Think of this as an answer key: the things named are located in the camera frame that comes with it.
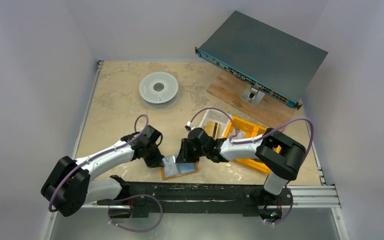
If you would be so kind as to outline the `yellow leather card holder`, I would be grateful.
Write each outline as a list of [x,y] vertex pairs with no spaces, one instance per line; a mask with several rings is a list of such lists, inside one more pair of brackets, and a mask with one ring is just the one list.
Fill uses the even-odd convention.
[[163,163],[163,167],[161,168],[162,180],[166,181],[169,179],[194,174],[199,171],[197,162],[176,163],[175,162],[176,158],[177,158],[177,155],[171,155],[171,156],[164,157],[162,159],[162,163]]

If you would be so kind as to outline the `gold credit cards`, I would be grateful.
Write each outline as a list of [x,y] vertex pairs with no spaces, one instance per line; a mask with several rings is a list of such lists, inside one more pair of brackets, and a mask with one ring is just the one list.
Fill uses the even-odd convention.
[[221,130],[221,125],[218,122],[209,121],[207,125],[203,127],[203,129],[205,130],[208,136],[212,137],[213,139],[218,139]]

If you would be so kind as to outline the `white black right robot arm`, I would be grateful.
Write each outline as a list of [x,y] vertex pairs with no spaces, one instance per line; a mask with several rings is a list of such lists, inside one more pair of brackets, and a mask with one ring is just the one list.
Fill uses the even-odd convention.
[[189,128],[181,140],[176,163],[196,163],[206,157],[214,163],[226,163],[238,159],[252,159],[270,169],[260,196],[268,204],[280,198],[289,182],[297,179],[298,172],[308,155],[308,148],[280,132],[269,128],[255,137],[231,139],[213,138],[200,127]]

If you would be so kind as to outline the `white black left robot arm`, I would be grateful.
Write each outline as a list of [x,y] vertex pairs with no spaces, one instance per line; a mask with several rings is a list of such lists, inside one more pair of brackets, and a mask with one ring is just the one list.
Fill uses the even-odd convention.
[[69,217],[91,202],[126,203],[130,196],[128,183],[116,175],[104,180],[97,177],[136,159],[143,159],[148,168],[163,166],[164,156],[158,144],[161,137],[160,131],[147,125],[141,132],[125,135],[95,154],[60,158],[40,190],[49,201],[49,211]]

